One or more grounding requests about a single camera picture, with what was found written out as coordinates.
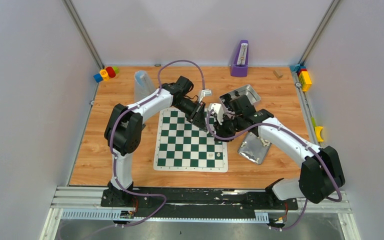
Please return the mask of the green white chess mat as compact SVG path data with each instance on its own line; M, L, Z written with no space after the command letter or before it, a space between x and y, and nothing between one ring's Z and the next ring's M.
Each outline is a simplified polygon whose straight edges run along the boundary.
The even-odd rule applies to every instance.
M199 130L180 110L174 107L163 109L159 112L153 169L226 173L227 144Z

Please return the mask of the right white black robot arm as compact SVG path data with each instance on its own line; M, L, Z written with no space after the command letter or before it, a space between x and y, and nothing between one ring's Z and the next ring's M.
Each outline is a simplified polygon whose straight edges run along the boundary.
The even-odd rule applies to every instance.
M321 147L300 137L282 124L266 109L256 110L247 96L231 99L227 108L211 103L207 115L214 117L208 131L217 139L229 142L244 133L269 141L287 154L300 168L298 178L281 178L266 188L266 204L278 209L288 199L306 198L314 204L336 192L336 202L342 200L340 188L346 183L337 150Z

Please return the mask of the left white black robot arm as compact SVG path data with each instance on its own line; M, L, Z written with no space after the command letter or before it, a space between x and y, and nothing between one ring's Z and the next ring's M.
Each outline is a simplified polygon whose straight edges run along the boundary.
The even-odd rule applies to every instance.
M176 82L164 83L144 99L130 105L117 104L110 115L104 138L112 154L112 177L103 191L101 206L126 207L133 201L133 153L141 143L144 123L160 111L175 107L188 122L206 131L203 101L193 101L188 93L194 84L180 76Z

